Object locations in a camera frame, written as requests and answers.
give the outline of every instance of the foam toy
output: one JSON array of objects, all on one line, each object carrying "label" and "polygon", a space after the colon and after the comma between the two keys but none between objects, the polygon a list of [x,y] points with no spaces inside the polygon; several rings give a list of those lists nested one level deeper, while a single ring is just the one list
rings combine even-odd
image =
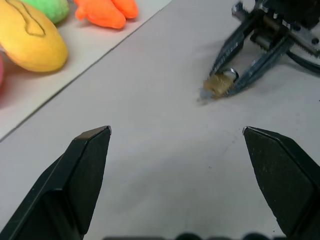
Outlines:
[{"label": "foam toy", "polygon": [[0,86],[2,84],[4,78],[4,62],[2,61],[2,58],[0,56]]},{"label": "foam toy", "polygon": [[74,0],[78,8],[75,16],[107,28],[122,29],[126,19],[138,16],[135,0]]},{"label": "foam toy", "polygon": [[69,13],[67,0],[21,0],[44,13],[54,24],[65,19]]},{"label": "foam toy", "polygon": [[0,0],[0,46],[14,63],[33,72],[58,70],[68,56],[55,25],[19,0]]}]

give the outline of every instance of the gray surface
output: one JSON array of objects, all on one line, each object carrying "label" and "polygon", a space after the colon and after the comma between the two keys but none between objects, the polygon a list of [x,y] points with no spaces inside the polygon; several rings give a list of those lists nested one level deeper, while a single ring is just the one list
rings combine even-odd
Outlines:
[{"label": "gray surface", "polygon": [[174,0],[2,142],[0,229],[73,137],[111,125],[85,239],[281,234],[241,131],[280,132],[317,160],[320,81],[283,64],[242,94],[199,106],[198,88],[237,25],[231,5]]}]

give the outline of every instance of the black line marking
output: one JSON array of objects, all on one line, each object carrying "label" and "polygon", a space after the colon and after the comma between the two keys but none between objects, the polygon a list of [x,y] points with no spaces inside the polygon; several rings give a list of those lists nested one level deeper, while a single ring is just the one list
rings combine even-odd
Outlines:
[{"label": "black line marking", "polygon": [[25,15],[19,10],[19,8],[17,8],[14,4],[10,3],[9,1],[12,1],[12,0],[5,0],[7,4],[9,4],[10,6],[12,6],[13,8],[15,8],[20,14],[21,16],[23,17],[23,20],[25,22],[25,25],[24,25],[24,30],[25,32],[30,35],[30,36],[35,36],[35,37],[40,37],[40,38],[44,38],[46,36],[46,31],[45,29],[41,26],[41,24],[30,14],[28,8],[26,7],[26,5],[23,4],[23,2],[18,2],[19,4],[21,4],[25,10],[25,12],[29,15],[29,17],[36,22],[36,24],[38,24],[38,26],[41,28],[43,34],[37,34],[37,33],[31,33],[28,31],[28,25],[30,24],[29,20],[25,17]]}]

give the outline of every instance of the green foam toy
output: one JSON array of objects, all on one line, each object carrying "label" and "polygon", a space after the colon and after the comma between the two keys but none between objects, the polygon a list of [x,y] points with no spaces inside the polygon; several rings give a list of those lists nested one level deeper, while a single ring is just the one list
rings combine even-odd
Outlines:
[{"label": "green foam toy", "polygon": [[67,0],[21,0],[44,13],[54,24],[62,21],[69,13]]}]

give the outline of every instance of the screw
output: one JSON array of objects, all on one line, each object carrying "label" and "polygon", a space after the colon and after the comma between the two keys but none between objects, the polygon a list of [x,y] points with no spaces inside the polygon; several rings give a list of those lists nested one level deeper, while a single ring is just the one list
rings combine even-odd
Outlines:
[{"label": "screw", "polygon": [[319,43],[319,39],[315,37],[311,42],[313,45],[317,45]]}]

